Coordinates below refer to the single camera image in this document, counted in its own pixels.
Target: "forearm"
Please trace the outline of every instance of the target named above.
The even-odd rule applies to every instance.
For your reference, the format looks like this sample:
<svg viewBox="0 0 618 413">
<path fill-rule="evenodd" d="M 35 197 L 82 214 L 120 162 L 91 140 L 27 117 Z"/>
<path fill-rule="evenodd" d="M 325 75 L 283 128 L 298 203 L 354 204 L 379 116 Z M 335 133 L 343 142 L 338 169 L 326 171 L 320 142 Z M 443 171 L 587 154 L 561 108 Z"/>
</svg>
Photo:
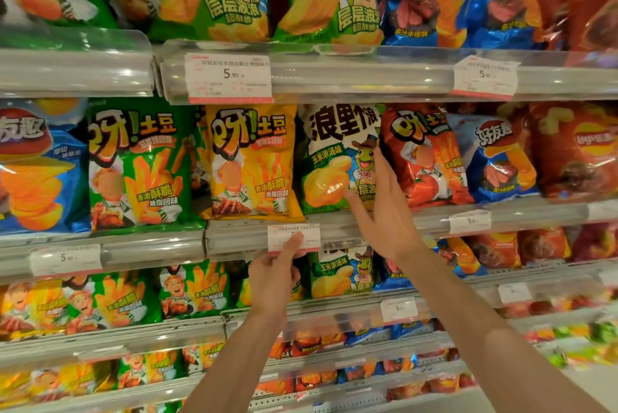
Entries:
<svg viewBox="0 0 618 413">
<path fill-rule="evenodd" d="M 249 312 L 184 406 L 183 413 L 246 413 L 276 342 L 276 321 Z"/>
<path fill-rule="evenodd" d="M 606 412 L 545 360 L 434 252 L 400 262 L 498 413 Z"/>
</svg>

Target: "left hand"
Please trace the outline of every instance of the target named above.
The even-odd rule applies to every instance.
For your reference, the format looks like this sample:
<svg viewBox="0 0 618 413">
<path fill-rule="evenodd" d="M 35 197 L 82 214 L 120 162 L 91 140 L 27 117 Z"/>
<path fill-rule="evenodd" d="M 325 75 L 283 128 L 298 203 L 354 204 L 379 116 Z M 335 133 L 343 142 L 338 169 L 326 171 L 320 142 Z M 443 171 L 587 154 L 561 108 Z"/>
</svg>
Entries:
<svg viewBox="0 0 618 413">
<path fill-rule="evenodd" d="M 277 330 L 286 324 L 286 305 L 290 292 L 300 279 L 300 272 L 293 266 L 294 254 L 303 241 L 303 234 L 296 232 L 286 242 L 276 257 L 256 258 L 249 265 L 251 285 L 251 314 L 267 317 Z"/>
</svg>

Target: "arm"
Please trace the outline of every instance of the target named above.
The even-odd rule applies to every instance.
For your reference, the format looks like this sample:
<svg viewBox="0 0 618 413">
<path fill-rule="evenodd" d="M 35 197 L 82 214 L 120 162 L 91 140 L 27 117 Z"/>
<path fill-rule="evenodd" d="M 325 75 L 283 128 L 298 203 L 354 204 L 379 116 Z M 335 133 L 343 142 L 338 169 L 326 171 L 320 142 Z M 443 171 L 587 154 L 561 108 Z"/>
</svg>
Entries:
<svg viewBox="0 0 618 413">
<path fill-rule="evenodd" d="M 423 244 L 397 178 L 374 150 L 373 218 L 355 193 L 345 198 L 377 253 L 394 261 L 427 300 L 498 413 L 607 413 L 552 366 Z"/>
<path fill-rule="evenodd" d="M 251 310 L 193 389 L 182 413 L 246 413 L 268 354 L 286 325 L 290 291 L 300 279 L 292 258 L 302 238 L 297 232 L 277 257 L 251 262 Z"/>
</svg>

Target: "human hand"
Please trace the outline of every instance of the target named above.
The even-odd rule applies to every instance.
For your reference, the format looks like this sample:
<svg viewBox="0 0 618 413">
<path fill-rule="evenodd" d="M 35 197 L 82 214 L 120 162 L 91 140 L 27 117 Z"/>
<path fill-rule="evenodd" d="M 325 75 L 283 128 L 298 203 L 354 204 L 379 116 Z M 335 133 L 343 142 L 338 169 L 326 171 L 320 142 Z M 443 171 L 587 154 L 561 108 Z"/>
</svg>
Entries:
<svg viewBox="0 0 618 413">
<path fill-rule="evenodd" d="M 265 316 L 279 333 L 286 324 L 286 305 L 290 292 L 300 279 L 300 272 L 292 259 L 303 241 L 303 234 L 295 232 L 276 257 L 256 258 L 249 265 L 251 285 L 251 313 Z"/>
<path fill-rule="evenodd" d="M 357 193 L 348 190 L 344 196 L 365 240 L 377 253 L 400 266 L 399 263 L 413 254 L 415 248 L 419 245 L 424 248 L 425 245 L 414 225 L 406 196 L 399 187 L 395 172 L 379 148 L 373 150 L 373 162 L 376 168 L 373 218 Z"/>
</svg>

